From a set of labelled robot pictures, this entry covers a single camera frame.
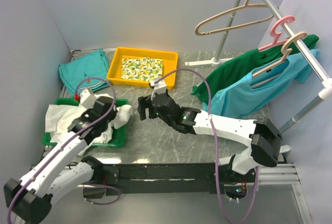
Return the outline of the white daisy print t-shirt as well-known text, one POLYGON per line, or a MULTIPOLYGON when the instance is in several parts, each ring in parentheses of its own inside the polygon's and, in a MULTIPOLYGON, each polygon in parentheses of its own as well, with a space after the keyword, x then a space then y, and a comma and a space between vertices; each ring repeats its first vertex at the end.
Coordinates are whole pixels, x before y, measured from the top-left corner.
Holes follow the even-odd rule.
MULTIPOLYGON (((99 137, 78 154, 79 156, 83 156, 91 146, 121 147, 124 144, 125 125, 133 115, 133 107, 128 100, 119 99, 116 102, 120 102, 116 104, 116 118, 108 124, 107 129, 99 137)), ((58 103, 49 105, 45 116, 45 132, 50 137, 45 139, 44 143, 57 144, 73 120, 80 117, 85 110, 80 103, 69 98, 59 98, 58 103)))

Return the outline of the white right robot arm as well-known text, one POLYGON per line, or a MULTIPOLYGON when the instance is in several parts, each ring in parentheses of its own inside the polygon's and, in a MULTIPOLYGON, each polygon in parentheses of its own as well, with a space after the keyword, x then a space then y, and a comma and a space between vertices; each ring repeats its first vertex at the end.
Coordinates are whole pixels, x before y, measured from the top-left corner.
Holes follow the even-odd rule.
POLYGON ((240 181, 256 166, 278 164, 282 134, 268 118, 244 120, 209 115, 203 110, 179 106, 167 93, 140 96, 137 100, 141 120, 160 118, 183 134, 217 136, 245 145, 246 149, 227 163, 231 181, 240 181))

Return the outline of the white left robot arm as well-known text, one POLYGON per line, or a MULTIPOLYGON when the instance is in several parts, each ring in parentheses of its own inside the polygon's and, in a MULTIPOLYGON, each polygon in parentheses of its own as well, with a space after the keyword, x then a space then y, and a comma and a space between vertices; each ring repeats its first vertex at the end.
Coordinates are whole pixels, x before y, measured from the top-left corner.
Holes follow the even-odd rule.
POLYGON ((80 184, 105 184, 104 165, 87 156, 71 170, 62 173, 73 159, 104 132, 117 114, 116 101, 111 97, 97 98, 92 107, 74 119, 54 149, 38 165, 19 180, 4 185, 8 207, 7 222, 16 214, 26 223, 41 223, 52 206, 80 184))

